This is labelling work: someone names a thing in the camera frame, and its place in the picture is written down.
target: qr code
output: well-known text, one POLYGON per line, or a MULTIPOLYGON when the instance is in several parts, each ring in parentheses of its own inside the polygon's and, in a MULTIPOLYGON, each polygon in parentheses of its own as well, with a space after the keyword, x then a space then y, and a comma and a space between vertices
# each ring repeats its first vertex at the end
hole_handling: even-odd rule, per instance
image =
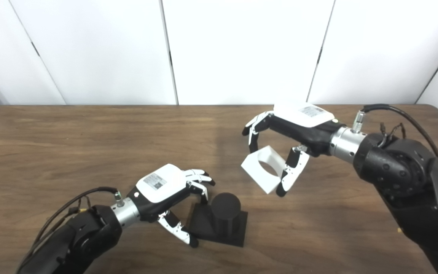
POLYGON ((162 177, 160 177, 158 174, 155 173, 144 178, 144 182, 147 183, 154 190, 160 189, 160 187, 162 187, 167 183, 165 179, 163 179, 162 177))
POLYGON ((323 114, 324 111, 321 108, 315 107, 315 106, 308 106, 308 107, 304 107, 302 109, 299 109, 300 112, 308 115, 309 117, 315 117, 317 115, 323 114))
POLYGON ((155 189, 159 189, 160 187, 162 187, 163 185, 162 184, 160 184, 160 183, 156 183, 155 185, 154 185, 154 188, 155 189))

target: wire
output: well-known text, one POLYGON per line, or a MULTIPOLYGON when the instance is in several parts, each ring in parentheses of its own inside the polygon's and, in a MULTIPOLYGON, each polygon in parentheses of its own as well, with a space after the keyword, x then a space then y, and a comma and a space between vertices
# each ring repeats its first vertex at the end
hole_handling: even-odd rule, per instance
POLYGON ((94 193, 94 192, 100 192, 100 191, 107 191, 107 192, 111 192, 112 194, 117 193, 118 189, 113 188, 113 187, 97 187, 94 189, 90 189, 87 190, 79 195, 77 195, 75 198, 71 199, 70 201, 68 201, 66 204, 64 204, 59 210, 57 210, 51 217, 50 219, 48 219, 46 221, 46 223, 43 225, 43 227, 41 228, 40 232, 38 232, 38 235, 35 238, 35 241, 33 242, 33 244, 35 244, 36 242, 38 242, 41 238, 41 236, 43 235, 43 233, 45 232, 45 230, 48 228, 48 226, 50 225, 50 223, 60 214, 62 213, 63 210, 65 210, 67 207, 69 207, 71 204, 75 203, 77 200, 79 200, 82 197, 85 197, 86 195, 90 194, 90 193, 94 193))
POLYGON ((403 116, 405 119, 407 119, 420 132, 420 134, 425 138, 425 140, 427 140, 427 142, 429 143, 429 146, 432 149, 433 153, 438 158, 438 148, 436 147, 435 143, 430 138, 428 133, 424 130, 424 128, 422 128, 422 126, 420 126, 420 124, 417 123, 417 121, 415 121, 415 119, 412 118, 412 116, 410 116, 408 113, 406 113, 405 111, 402 111, 401 109, 399 109, 397 107, 390 106, 390 105, 387 105, 387 104, 366 105, 366 106, 363 107, 363 109, 361 111, 363 111, 365 113, 368 113, 368 112, 370 112, 372 110, 391 110, 391 111, 394 111, 394 112, 400 114, 401 116, 403 116))
POLYGON ((68 201, 66 204, 64 204, 59 210, 57 210, 43 225, 43 227, 40 229, 40 231, 38 232, 38 235, 35 238, 35 241, 33 242, 33 245, 31 246, 31 248, 29 249, 28 253, 26 253, 26 255, 24 255, 24 257, 22 258, 21 262, 19 263, 17 269, 16 269, 16 273, 18 273, 21 269, 21 267, 24 265, 24 263, 26 263, 26 261, 33 255, 34 251, 36 250, 36 248, 38 248, 38 246, 40 246, 43 241, 45 241, 46 238, 48 238, 51 234, 53 234, 53 232, 56 231, 56 229, 59 228, 60 225, 62 225, 62 223, 64 222, 64 220, 71 216, 72 214, 78 213, 79 209, 80 209, 80 205, 81 205, 81 199, 83 197, 85 197, 87 199, 87 205, 89 206, 89 208, 91 207, 90 204, 90 199, 88 198, 88 194, 90 193, 94 193, 94 192, 101 192, 101 191, 105 191, 105 192, 110 192, 112 194, 115 194, 118 192, 118 189, 113 188, 113 187, 97 187, 94 189, 90 189, 87 190, 79 195, 77 195, 75 198, 71 199, 70 201, 68 201), (48 228, 48 226, 50 225, 50 223, 60 214, 62 213, 66 208, 68 208, 71 204, 75 203, 76 201, 78 201, 78 207, 76 207, 78 210, 72 210, 72 208, 70 208, 68 210, 68 213, 63 216, 60 220, 58 220, 58 222, 55 223, 55 225, 53 225, 53 227, 45 234, 43 235, 43 233, 45 232, 45 230, 48 228))

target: door hinge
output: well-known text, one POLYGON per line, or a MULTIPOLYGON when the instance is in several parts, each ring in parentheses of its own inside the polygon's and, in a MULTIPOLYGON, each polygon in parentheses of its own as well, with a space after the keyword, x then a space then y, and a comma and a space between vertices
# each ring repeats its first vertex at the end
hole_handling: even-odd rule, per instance
POLYGON ((38 54, 38 56, 40 56, 40 53, 38 52, 38 50, 36 49, 36 47, 35 47, 35 45, 34 45, 34 43, 33 42, 31 42, 31 45, 33 45, 33 48, 35 49, 35 51, 36 51, 36 54, 38 54))
POLYGON ((317 64, 319 64, 320 56, 322 55, 323 47, 320 47, 319 57, 317 58, 317 64))

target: wood grain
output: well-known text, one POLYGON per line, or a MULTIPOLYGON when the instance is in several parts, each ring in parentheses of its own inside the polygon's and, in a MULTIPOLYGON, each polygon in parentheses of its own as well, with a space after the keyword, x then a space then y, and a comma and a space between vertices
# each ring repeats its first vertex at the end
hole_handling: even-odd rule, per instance
MULTIPOLYGON (((326 105, 353 120, 357 105, 326 105)), ((401 106, 438 146, 438 110, 401 106)), ((419 248, 397 226, 375 190, 347 163, 312 158, 284 198, 266 195, 241 169, 246 122, 271 106, 0 106, 0 273, 12 273, 38 229, 76 194, 97 186, 127 193, 165 163, 200 168, 216 180, 211 197, 236 194, 249 212, 245 247, 201 241, 189 248, 159 224, 138 223, 88 270, 109 273, 417 273, 433 274, 419 248)), ((364 132, 403 118, 372 112, 364 132)), ((422 141, 407 124, 408 136, 422 141)), ((296 143, 260 135, 284 158, 296 143)), ((91 197, 111 204, 108 194, 91 197)), ((185 221, 191 197, 174 207, 185 221)))

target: robotic hand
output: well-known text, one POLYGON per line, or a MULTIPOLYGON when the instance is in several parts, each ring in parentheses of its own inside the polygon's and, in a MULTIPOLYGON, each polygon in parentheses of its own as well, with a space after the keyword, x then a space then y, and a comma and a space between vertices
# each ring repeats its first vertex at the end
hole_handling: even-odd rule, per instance
POLYGON ((303 170, 301 162, 308 159, 304 157, 305 154, 314 157, 331 155, 330 139, 333 133, 347 129, 332 113, 314 105, 305 103, 293 108, 289 104, 277 104, 273 111, 263 112, 246 124, 242 134, 249 135, 250 153, 258 150, 259 132, 268 128, 301 143, 292 147, 288 154, 280 184, 276 188, 276 194, 280 197, 287 194, 303 170))
POLYGON ((207 188, 202 183, 215 185, 203 170, 183 171, 167 164, 140 179, 126 198, 123 198, 117 189, 109 187, 86 191, 69 201, 48 220, 16 273, 83 273, 93 260, 116 246, 123 229, 137 221, 150 223, 158 221, 181 241, 196 248, 197 239, 187 232, 170 208, 190 194, 199 194, 201 203, 207 204, 209 201, 207 188), (85 210, 79 207, 70 208, 69 213, 41 237, 54 217, 75 201, 95 191, 113 193, 116 204, 94 205, 85 210), (59 227, 66 217, 74 213, 76 213, 74 217, 59 227))
MULTIPOLYGON (((285 170, 295 168, 301 153, 335 156, 353 165, 358 176, 375 186, 401 231, 417 243, 438 273, 438 149, 421 126, 407 113, 385 104, 367 105, 356 115, 352 128, 311 104, 275 105, 251 120, 242 134, 249 135, 250 151, 258 149, 259 132, 271 128, 302 145, 293 147, 285 170), (428 141, 406 139, 403 124, 387 133, 361 132, 363 118, 372 110, 390 110, 405 117, 428 141), (394 135, 401 128, 403 137, 394 135)), ((276 193, 284 196, 285 171, 276 193)))

